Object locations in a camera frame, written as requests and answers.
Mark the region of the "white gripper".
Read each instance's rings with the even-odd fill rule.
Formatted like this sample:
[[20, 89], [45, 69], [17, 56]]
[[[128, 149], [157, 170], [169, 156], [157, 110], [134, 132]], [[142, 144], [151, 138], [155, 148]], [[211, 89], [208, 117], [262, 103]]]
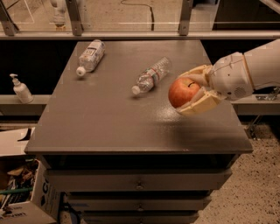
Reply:
[[194, 116], [217, 107], [223, 100], [236, 101], [253, 94], [253, 85], [246, 68], [245, 57], [235, 52], [220, 58], [213, 67], [197, 66], [178, 76], [189, 78], [200, 86], [198, 93], [181, 107], [175, 108], [182, 116]]

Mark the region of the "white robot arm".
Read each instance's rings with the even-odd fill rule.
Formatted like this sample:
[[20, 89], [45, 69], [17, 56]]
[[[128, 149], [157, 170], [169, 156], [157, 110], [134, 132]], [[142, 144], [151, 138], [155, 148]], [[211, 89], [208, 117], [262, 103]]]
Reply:
[[204, 113], [223, 100], [236, 101], [254, 91], [280, 86], [280, 39], [245, 53], [234, 52], [213, 65], [197, 66], [177, 77], [200, 85], [198, 93], [176, 111], [182, 116]]

